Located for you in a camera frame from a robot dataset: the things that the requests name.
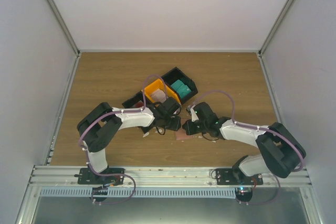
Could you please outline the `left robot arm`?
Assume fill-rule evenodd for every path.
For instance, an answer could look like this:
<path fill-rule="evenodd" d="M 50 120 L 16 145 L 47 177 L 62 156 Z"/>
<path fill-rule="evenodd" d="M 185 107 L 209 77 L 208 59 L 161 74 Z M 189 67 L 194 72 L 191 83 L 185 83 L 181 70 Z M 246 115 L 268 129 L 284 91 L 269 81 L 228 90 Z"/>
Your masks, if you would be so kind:
<path fill-rule="evenodd" d="M 77 125 L 79 145 L 86 152 L 90 178 L 96 184 L 108 179 L 105 148 L 119 130 L 132 127 L 162 128 L 177 131 L 181 128 L 181 105 L 172 97 L 139 108 L 120 109 L 107 102 L 99 104 Z"/>

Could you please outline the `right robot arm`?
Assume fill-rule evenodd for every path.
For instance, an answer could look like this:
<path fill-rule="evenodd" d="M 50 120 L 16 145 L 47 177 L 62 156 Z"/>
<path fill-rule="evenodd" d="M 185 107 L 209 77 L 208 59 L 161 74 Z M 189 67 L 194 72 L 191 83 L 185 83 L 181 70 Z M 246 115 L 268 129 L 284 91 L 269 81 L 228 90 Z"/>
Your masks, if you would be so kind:
<path fill-rule="evenodd" d="M 305 149 L 281 123 L 258 126 L 225 116 L 219 118 L 205 102 L 192 105 L 187 111 L 191 119 L 182 126 L 187 135 L 209 134 L 211 141 L 238 141 L 259 149 L 258 155 L 244 156 L 232 166 L 233 180 L 237 184 L 243 185 L 252 176 L 262 173 L 287 178 L 304 166 Z"/>

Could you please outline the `pink leather card holder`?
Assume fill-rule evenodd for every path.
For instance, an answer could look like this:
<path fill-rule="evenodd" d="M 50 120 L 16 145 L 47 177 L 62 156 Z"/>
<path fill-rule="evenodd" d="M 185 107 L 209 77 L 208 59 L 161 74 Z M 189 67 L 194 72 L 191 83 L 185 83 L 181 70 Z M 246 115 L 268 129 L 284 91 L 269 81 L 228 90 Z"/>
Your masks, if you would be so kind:
<path fill-rule="evenodd" d="M 195 135 L 187 135 L 185 131 L 177 131 L 175 132 L 175 139 L 177 141 L 185 141 L 185 140 L 190 140 L 193 138 L 202 138 L 201 135 L 195 134 Z"/>

